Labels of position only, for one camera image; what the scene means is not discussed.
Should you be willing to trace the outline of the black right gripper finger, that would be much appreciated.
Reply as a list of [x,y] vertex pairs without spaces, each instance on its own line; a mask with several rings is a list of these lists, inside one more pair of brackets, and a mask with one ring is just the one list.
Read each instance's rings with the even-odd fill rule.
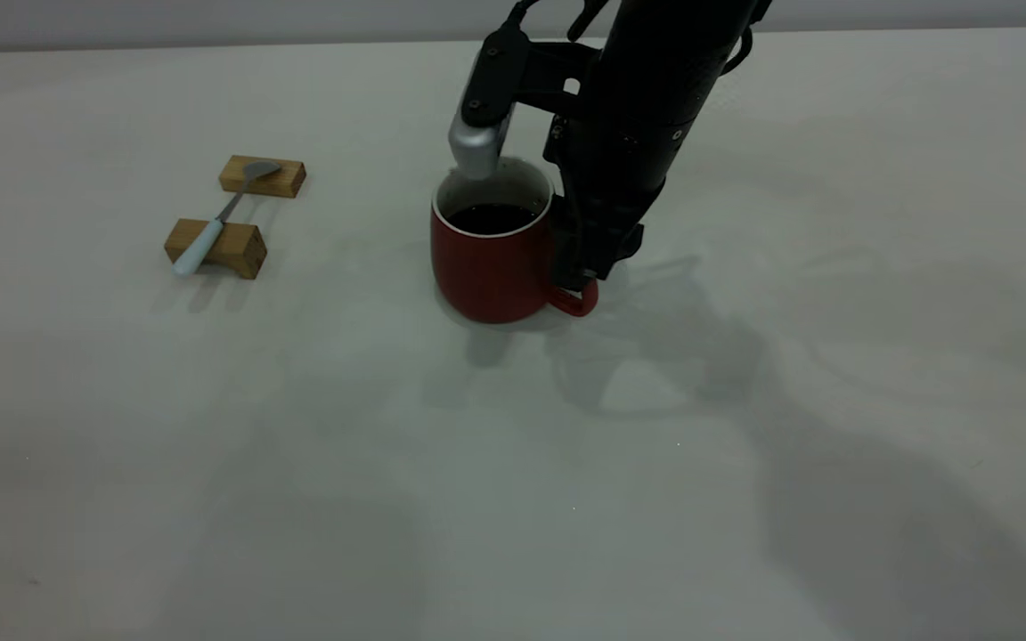
[[609,276],[616,264],[635,256],[642,247],[644,235],[644,226],[634,226],[626,234],[619,230],[619,234],[611,235],[609,247],[604,251],[606,261],[603,261],[603,266],[599,269],[599,276]]
[[596,277],[591,267],[601,239],[601,224],[577,212],[562,212],[554,219],[554,285],[582,293]]

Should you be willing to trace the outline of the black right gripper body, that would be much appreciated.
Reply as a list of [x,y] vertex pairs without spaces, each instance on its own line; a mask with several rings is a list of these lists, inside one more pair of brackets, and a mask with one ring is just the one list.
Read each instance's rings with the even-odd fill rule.
[[611,235],[643,226],[687,134],[685,123],[656,126],[554,118],[545,158],[561,175],[563,212],[577,212],[602,228],[591,267],[602,268]]

